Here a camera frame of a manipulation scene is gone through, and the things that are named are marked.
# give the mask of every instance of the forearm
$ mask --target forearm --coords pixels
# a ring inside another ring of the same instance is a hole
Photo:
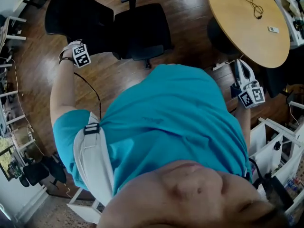
[[[237,118],[241,125],[243,135],[245,137],[247,149],[250,147],[250,130],[251,130],[251,111],[246,109],[243,104],[239,101],[234,116]]]
[[[52,125],[54,126],[56,119],[61,115],[74,110],[75,103],[74,64],[69,60],[63,60],[59,65],[51,92],[50,110]]]

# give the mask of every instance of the black cable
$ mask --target black cable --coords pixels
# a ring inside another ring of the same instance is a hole
[[[78,77],[80,77],[83,81],[85,81],[91,87],[91,89],[96,93],[97,98],[98,98],[98,102],[99,102],[99,119],[101,119],[101,102],[100,102],[100,98],[99,98],[98,93],[96,92],[96,90],[94,90],[94,88],[82,76],[80,76],[77,73],[74,73],[74,74],[77,75]]]
[[[256,5],[253,2],[253,0],[251,0],[251,1],[245,0],[245,1],[249,2],[250,5],[253,7],[253,16],[256,19],[261,19],[263,17],[264,9],[261,6]]]

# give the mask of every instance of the white backpack strap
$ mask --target white backpack strap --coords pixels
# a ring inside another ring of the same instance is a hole
[[[113,197],[114,173],[105,133],[93,113],[89,124],[75,137],[74,157],[83,182],[92,195],[106,206]]]

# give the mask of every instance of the black and white marker cube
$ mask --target black and white marker cube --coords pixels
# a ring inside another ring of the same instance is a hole
[[[248,88],[238,95],[246,109],[258,106],[265,102],[264,90],[262,87]]]
[[[73,48],[73,58],[78,68],[84,67],[91,63],[91,59],[85,44]]]

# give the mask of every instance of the shirt sleeve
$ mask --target shirt sleeve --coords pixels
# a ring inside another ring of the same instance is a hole
[[[87,110],[74,110],[59,117],[53,128],[55,144],[59,157],[68,173],[72,174],[76,186],[87,190],[76,167],[74,158],[74,139],[86,125],[88,125],[90,112]]]

